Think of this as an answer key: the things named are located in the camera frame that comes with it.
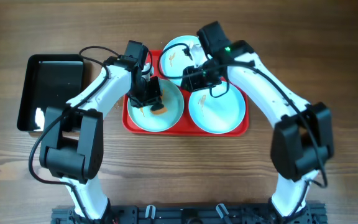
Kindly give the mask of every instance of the round plate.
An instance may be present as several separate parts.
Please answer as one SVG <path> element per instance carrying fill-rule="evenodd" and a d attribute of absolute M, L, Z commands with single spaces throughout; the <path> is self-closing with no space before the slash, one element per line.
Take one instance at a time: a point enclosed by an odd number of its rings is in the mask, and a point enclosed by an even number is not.
<path fill-rule="evenodd" d="M 226 82 L 222 82 L 212 89 L 212 94 L 218 96 L 225 91 Z M 202 130 L 224 134 L 241 124 L 246 114 L 246 102 L 241 92 L 230 84 L 229 91 L 219 98 L 213 98 L 209 89 L 193 92 L 189 99 L 189 112 Z"/>
<path fill-rule="evenodd" d="M 191 46 L 195 44 L 200 44 L 200 41 L 195 36 L 184 35 L 171 40 L 164 47 L 164 49 L 177 43 L 184 43 L 187 44 L 188 46 Z M 185 69 L 190 65 L 195 65 L 194 61 L 190 60 L 190 58 L 183 53 L 182 50 L 185 48 L 186 48 L 185 46 L 180 45 L 164 53 L 164 55 L 161 58 L 161 68 L 164 74 L 171 77 L 181 77 L 183 75 L 183 69 Z M 177 86 L 180 86 L 181 79 L 172 79 L 172 80 L 169 79 L 169 80 L 174 84 L 176 84 Z"/>
<path fill-rule="evenodd" d="M 185 109 L 183 95 L 177 86 L 168 80 L 161 79 L 160 86 L 163 91 L 162 103 L 167 109 L 167 112 L 163 114 L 152 114 L 151 106 L 145 106 L 142 109 L 132 107 L 130 100 L 128 100 L 129 117 L 136 126 L 143 130 L 159 132 L 170 129 L 179 121 Z"/>

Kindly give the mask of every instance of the wooden surface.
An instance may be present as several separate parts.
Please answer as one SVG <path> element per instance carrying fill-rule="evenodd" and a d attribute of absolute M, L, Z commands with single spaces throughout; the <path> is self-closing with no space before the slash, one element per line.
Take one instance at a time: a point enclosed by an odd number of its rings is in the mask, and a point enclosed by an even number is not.
<path fill-rule="evenodd" d="M 313 187 L 308 199 L 326 203 L 330 223 L 358 223 L 358 1 L 62 2 L 0 0 L 0 223 L 48 223 L 52 208 L 73 204 L 64 187 L 40 184 L 27 170 L 36 136 L 16 121 L 31 55 L 88 45 L 123 53 L 129 39 L 161 49 L 215 20 L 230 39 L 248 41 L 287 87 L 332 109 L 329 187 Z M 100 68 L 90 71 L 95 78 Z M 250 128 L 239 138 L 133 135 L 121 109 L 112 110 L 99 172 L 104 192 L 113 205 L 267 202 L 277 181 L 272 129 L 249 107 Z M 37 173 L 51 179 L 37 158 Z"/>

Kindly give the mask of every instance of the wooden table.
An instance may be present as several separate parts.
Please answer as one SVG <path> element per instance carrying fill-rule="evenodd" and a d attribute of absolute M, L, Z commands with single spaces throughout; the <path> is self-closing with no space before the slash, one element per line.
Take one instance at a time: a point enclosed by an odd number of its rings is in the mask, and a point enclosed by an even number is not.
<path fill-rule="evenodd" d="M 358 1 L 351 0 L 0 0 L 0 223 L 47 223 L 52 208 L 73 204 L 64 187 L 40 184 L 27 170 L 36 136 L 18 131 L 16 121 L 31 55 L 88 45 L 123 53 L 130 39 L 161 49 L 215 20 L 230 39 L 248 41 L 295 93 L 332 109 L 329 187 L 313 187 L 308 199 L 326 203 L 330 223 L 358 223 Z M 95 78 L 100 68 L 89 71 Z M 238 138 L 133 135 L 121 109 L 112 110 L 99 172 L 104 192 L 113 205 L 267 202 L 277 181 L 272 129 L 249 107 L 250 128 Z M 52 179 L 38 157 L 35 170 Z"/>

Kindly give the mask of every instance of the red tray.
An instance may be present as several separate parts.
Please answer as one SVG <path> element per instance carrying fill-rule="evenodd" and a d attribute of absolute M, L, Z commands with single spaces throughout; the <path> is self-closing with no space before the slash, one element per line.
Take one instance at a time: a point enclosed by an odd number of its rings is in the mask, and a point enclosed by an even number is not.
<path fill-rule="evenodd" d="M 151 53 L 153 55 L 154 68 L 155 65 L 157 64 L 157 60 L 161 52 L 162 52 L 161 50 L 151 50 Z M 154 75 L 158 76 L 159 78 L 162 78 L 162 76 L 158 72 L 158 69 L 154 70 Z M 187 136 L 240 136 L 247 131 L 248 124 L 249 124 L 248 97 L 243 91 L 240 90 L 246 101 L 246 115 L 244 116 L 244 119 L 242 120 L 240 125 L 238 125 L 238 127 L 236 127 L 233 131 L 225 134 L 211 134 L 197 127 L 197 125 L 193 122 L 188 110 L 188 102 L 191 93 L 186 90 L 180 90 L 180 91 L 183 95 L 183 98 L 185 99 L 185 109 L 183 111 L 183 115 L 181 116 L 180 120 L 172 128 L 161 132 L 150 132 L 140 129 L 131 120 L 131 117 L 129 117 L 128 107 L 127 107 L 128 96 L 126 95 L 124 97 L 124 109 L 122 110 L 122 124 L 128 131 L 136 134 L 170 134 L 170 135 L 187 135 Z"/>

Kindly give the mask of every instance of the table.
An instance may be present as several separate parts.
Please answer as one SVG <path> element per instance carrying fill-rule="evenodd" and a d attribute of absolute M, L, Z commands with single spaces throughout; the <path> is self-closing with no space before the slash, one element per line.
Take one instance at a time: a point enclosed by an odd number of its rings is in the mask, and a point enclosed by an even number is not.
<path fill-rule="evenodd" d="M 331 108 L 329 187 L 313 187 L 308 199 L 326 203 L 330 223 L 358 223 L 358 1 L 350 0 L 0 0 L 0 223 L 48 223 L 52 208 L 73 204 L 64 187 L 40 184 L 27 170 L 37 136 L 18 131 L 16 121 L 31 55 L 88 45 L 123 53 L 130 39 L 161 49 L 216 20 L 230 39 L 248 41 L 287 87 Z M 100 67 L 88 65 L 92 80 Z M 122 107 L 112 110 L 99 172 L 105 194 L 113 205 L 267 202 L 277 181 L 272 129 L 249 107 L 249 130 L 238 138 L 133 135 L 121 124 Z M 38 154 L 35 170 L 52 179 Z"/>

